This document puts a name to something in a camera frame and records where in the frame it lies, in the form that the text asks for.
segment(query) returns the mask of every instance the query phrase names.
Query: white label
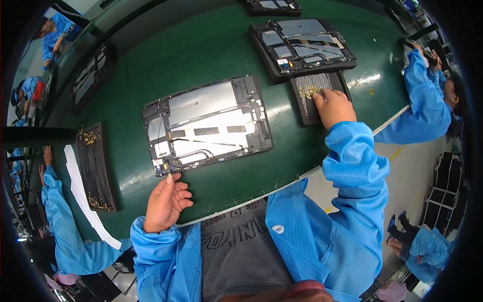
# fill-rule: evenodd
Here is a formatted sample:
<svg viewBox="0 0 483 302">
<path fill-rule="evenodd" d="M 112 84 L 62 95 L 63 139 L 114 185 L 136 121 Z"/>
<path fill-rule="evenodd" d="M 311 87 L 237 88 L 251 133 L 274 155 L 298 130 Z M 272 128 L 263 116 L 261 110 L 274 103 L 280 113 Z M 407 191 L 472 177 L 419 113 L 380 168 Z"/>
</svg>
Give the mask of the white label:
<svg viewBox="0 0 483 302">
<path fill-rule="evenodd" d="M 153 166 L 159 166 L 163 164 L 163 159 L 158 158 L 153 160 Z"/>
<path fill-rule="evenodd" d="M 278 63 L 278 65 L 288 64 L 288 61 L 287 61 L 287 59 L 278 59 L 277 63 Z"/>
</svg>

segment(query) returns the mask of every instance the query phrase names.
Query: white paper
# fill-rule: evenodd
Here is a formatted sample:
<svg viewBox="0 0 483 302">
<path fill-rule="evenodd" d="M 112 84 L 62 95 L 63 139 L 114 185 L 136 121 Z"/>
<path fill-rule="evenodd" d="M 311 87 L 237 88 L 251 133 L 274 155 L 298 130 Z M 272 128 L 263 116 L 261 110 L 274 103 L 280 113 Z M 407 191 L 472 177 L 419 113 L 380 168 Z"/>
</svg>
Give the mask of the white paper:
<svg viewBox="0 0 483 302">
<path fill-rule="evenodd" d="M 96 230 L 99 237 L 107 242 L 110 246 L 115 249 L 121 248 L 121 242 L 116 240 L 109 232 L 104 228 L 99 216 L 95 211 L 89 208 L 89 203 L 87 202 L 87 197 L 85 196 L 84 184 L 82 183 L 81 172 L 79 171 L 79 166 L 77 165 L 77 160 L 75 159 L 74 149 L 71 145 L 66 145 L 64 148 L 65 158 L 67 159 L 67 170 L 71 176 L 71 191 L 75 197 L 75 200 L 79 204 L 82 213 L 89 220 L 91 226 Z"/>
</svg>

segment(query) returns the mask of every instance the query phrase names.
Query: finger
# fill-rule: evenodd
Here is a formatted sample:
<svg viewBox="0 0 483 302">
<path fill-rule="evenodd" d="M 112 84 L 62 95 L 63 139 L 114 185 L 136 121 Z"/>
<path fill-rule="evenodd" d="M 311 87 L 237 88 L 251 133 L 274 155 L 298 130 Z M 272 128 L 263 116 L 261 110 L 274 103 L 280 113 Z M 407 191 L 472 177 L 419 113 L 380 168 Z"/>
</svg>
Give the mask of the finger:
<svg viewBox="0 0 483 302">
<path fill-rule="evenodd" d="M 172 176 L 174 181 L 178 181 L 181 178 L 181 173 L 174 173 Z"/>
<path fill-rule="evenodd" d="M 333 90 L 335 94 L 337 94 L 338 96 L 340 97 L 343 97 L 343 98 L 346 98 L 346 95 L 342 92 L 342 91 L 338 91 L 338 90 Z"/>
<path fill-rule="evenodd" d="M 173 209 L 175 209 L 176 211 L 178 212 L 181 212 L 182 210 L 184 210 L 186 207 L 190 207 L 193 205 L 193 202 L 187 198 L 183 198 L 179 201 L 177 200 L 173 200 L 172 201 L 172 207 Z"/>
<path fill-rule="evenodd" d="M 192 206 L 194 203 L 189 199 L 182 199 L 182 200 L 180 200 L 179 204 L 180 204 L 181 208 L 185 209 L 185 208 Z"/>
<path fill-rule="evenodd" d="M 337 94 L 335 94 L 334 91 L 329 90 L 329 89 L 322 89 L 320 92 L 322 92 L 322 95 L 324 98 L 329 101 L 330 99 L 333 99 Z"/>
<path fill-rule="evenodd" d="M 173 196 L 176 200 L 181 200 L 181 199 L 184 199 L 184 198 L 191 198 L 193 196 L 193 194 L 191 194 L 191 192 L 189 192 L 189 191 L 182 190 L 182 191 L 177 192 Z"/>
<path fill-rule="evenodd" d="M 314 93 L 312 94 L 312 98 L 313 98 L 313 101 L 315 102 L 315 105 L 317 107 L 319 106 L 323 106 L 325 101 L 324 101 L 324 97 L 318 93 Z"/>
<path fill-rule="evenodd" d="M 181 190 L 186 190 L 188 189 L 188 184 L 187 183 L 184 183 L 184 182 L 176 182 L 174 183 L 174 190 L 175 191 L 181 191 Z"/>
<path fill-rule="evenodd" d="M 171 173 L 169 173 L 164 181 L 163 188 L 159 193 L 160 200 L 164 202 L 169 202 L 171 200 L 171 196 L 173 195 L 173 190 L 174 190 L 174 181 Z"/>
<path fill-rule="evenodd" d="M 171 177 L 171 179 L 173 180 L 173 182 L 175 181 L 175 180 L 174 180 L 174 178 L 175 178 L 175 177 L 176 177 L 177 179 L 179 179 L 179 178 L 181 177 L 181 173 L 177 173 L 177 174 L 174 174 L 174 175 L 173 175 L 173 174 L 171 174 L 171 173 L 169 173 L 168 175 Z M 154 194 L 159 194 L 159 193 L 161 193 L 161 191 L 162 191 L 162 190 L 163 190 L 163 188 L 164 188 L 164 185 L 166 184 L 166 180 L 167 180 L 167 179 L 168 179 L 168 177 L 166 177 L 165 179 L 161 180 L 161 181 L 159 182 L 159 184 L 157 184 L 157 185 L 156 185 L 156 187 L 153 189 L 153 193 L 154 193 Z"/>
</svg>

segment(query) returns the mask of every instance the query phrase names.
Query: hair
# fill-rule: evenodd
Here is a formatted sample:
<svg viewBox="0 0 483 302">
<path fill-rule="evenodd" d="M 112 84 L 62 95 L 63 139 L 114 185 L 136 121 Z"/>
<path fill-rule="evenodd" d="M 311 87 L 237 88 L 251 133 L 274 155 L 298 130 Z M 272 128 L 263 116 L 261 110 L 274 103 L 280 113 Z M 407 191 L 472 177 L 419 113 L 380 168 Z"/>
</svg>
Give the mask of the hair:
<svg viewBox="0 0 483 302">
<path fill-rule="evenodd" d="M 41 34 L 41 33 L 40 33 L 40 31 L 42 30 L 43 25 L 44 25 L 44 24 L 45 24 L 47 21 L 49 21 L 49 19 L 48 19 L 46 16 L 43 16 L 43 17 L 42 17 L 42 22 L 41 22 L 41 24 L 39 25 L 39 28 L 37 29 L 37 31 L 35 32 L 35 34 L 34 34 L 34 35 L 33 35 L 33 37 L 32 37 L 34 40 L 36 40 L 36 39 L 40 39 L 40 34 Z"/>
<path fill-rule="evenodd" d="M 22 80 L 22 81 L 20 81 L 20 83 L 18 83 L 18 86 L 17 86 L 17 94 L 22 89 L 22 85 L 24 84 L 24 82 L 25 82 L 25 80 Z"/>
<path fill-rule="evenodd" d="M 450 78 L 455 85 L 455 94 L 458 96 L 458 103 L 453 109 L 453 113 L 463 119 L 468 112 L 468 98 L 465 92 L 465 86 L 463 84 L 463 78 L 456 72 L 450 72 Z"/>
<path fill-rule="evenodd" d="M 42 239 L 40 236 L 35 235 L 32 241 L 28 241 L 28 247 L 32 253 L 34 265 L 52 278 L 56 272 L 52 270 L 50 263 L 57 266 L 55 238 L 47 235 Z"/>
</svg>

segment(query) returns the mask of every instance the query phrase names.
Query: black tablet housing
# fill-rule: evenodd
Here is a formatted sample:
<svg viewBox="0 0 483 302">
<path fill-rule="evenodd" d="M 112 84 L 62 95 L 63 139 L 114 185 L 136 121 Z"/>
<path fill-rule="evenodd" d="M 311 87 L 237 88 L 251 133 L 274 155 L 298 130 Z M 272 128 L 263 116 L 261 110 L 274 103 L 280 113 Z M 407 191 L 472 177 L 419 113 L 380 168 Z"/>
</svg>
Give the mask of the black tablet housing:
<svg viewBox="0 0 483 302">
<path fill-rule="evenodd" d="M 288 16 L 298 17 L 302 14 L 299 4 L 293 0 L 242 0 L 253 16 Z"/>
<path fill-rule="evenodd" d="M 357 65 L 344 38 L 326 19 L 252 24 L 248 34 L 275 82 Z"/>
<path fill-rule="evenodd" d="M 114 46 L 101 45 L 87 60 L 85 67 L 75 77 L 71 88 L 72 115 L 78 115 L 102 85 L 109 80 L 115 69 Z"/>
<path fill-rule="evenodd" d="M 142 110 L 156 176 L 272 148 L 262 95 L 252 75 L 162 97 Z"/>
</svg>

